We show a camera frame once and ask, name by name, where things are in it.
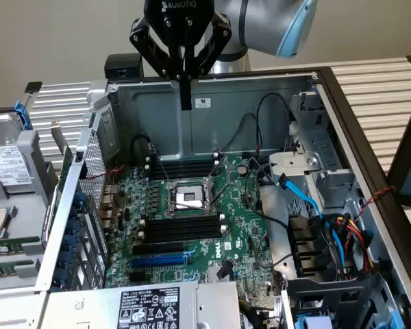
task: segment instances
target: robotiq logo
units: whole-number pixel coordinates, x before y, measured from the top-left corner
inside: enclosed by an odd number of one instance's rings
[[[178,2],[162,1],[162,12],[166,12],[168,9],[180,9],[180,8],[196,8],[196,0],[185,0]]]

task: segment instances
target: power supply label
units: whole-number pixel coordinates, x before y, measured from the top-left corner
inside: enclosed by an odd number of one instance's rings
[[[179,287],[124,291],[118,329],[178,329]]]
[[[18,147],[0,147],[0,181],[3,186],[31,184],[29,173]]]

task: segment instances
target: cpu socket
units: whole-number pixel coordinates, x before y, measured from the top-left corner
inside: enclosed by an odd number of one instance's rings
[[[211,196],[210,185],[206,180],[183,181],[169,185],[168,215],[174,215],[175,212],[183,210],[207,212]]]

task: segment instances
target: green circuit board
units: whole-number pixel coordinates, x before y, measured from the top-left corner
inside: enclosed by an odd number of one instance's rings
[[[215,193],[223,188],[228,181],[230,185],[225,189],[219,200],[211,209],[216,213],[219,210],[225,215],[228,225],[227,232],[219,239],[199,241],[185,241],[184,250],[195,252],[189,258],[188,264],[148,267],[145,268],[146,284],[163,282],[182,282],[198,280],[200,282],[214,282],[216,272],[223,261],[231,258],[234,264],[234,279],[239,295],[248,298],[253,305],[272,308],[273,294],[266,292],[266,282],[272,282],[272,273],[269,269],[256,266],[255,251],[266,234],[265,222],[254,212],[244,206],[242,199],[245,193],[245,178],[239,177],[236,170],[238,165],[247,164],[240,156],[228,158],[227,168],[213,177]],[[256,200],[255,175],[252,175],[247,185],[247,194]],[[138,222],[147,208],[147,193],[158,189],[158,205],[155,219],[164,220],[169,207],[167,199],[169,190],[168,181],[148,181],[137,169],[124,172],[117,184],[124,186],[125,196],[119,208],[129,208],[130,220],[125,222],[122,232],[116,229],[113,221],[108,236],[110,263],[107,270],[105,287],[124,287],[134,283],[129,281],[129,273],[133,271],[131,260],[134,258],[132,248],[141,243],[138,239]],[[185,210],[192,214],[201,210]],[[253,241],[251,251],[248,246],[249,236]],[[263,244],[260,248],[259,260],[271,263],[270,251]]]

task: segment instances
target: white wall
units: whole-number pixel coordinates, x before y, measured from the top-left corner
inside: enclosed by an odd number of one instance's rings
[[[0,0],[0,106],[27,82],[103,77],[110,53],[133,51],[129,30],[144,0]],[[294,60],[251,52],[254,68],[411,55],[411,0],[319,0]],[[145,73],[152,70],[146,66]]]

